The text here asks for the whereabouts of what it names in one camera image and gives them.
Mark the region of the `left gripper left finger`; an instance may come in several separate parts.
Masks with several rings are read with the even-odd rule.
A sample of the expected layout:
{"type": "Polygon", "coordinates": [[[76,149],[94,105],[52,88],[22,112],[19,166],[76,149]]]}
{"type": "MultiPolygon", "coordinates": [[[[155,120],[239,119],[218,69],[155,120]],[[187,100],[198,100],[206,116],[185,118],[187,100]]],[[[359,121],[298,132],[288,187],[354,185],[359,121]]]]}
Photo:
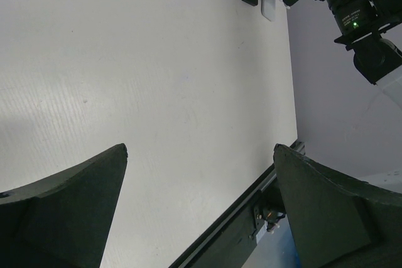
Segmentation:
{"type": "Polygon", "coordinates": [[[117,144],[1,193],[1,267],[99,267],[128,163],[117,144]]]}

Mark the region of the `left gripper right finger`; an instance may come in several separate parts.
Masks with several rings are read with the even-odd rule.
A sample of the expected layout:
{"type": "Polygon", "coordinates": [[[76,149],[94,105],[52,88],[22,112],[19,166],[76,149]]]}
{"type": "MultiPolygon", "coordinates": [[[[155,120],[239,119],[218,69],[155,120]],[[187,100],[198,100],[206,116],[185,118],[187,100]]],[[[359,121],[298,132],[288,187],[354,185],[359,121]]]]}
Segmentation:
{"type": "Polygon", "coordinates": [[[291,162],[280,192],[302,267],[401,267],[401,193],[291,162]]]}

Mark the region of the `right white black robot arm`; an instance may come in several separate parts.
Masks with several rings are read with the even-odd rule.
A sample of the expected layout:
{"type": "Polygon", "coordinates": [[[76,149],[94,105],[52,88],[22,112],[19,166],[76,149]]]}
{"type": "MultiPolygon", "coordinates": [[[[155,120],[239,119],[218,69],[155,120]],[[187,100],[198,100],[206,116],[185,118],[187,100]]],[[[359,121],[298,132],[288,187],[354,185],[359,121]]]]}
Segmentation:
{"type": "MultiPolygon", "coordinates": [[[[287,6],[299,0],[282,0],[287,6]]],[[[397,106],[401,105],[401,50],[383,33],[401,24],[401,0],[325,1],[341,36],[335,43],[354,52],[359,73],[397,106]]]]}

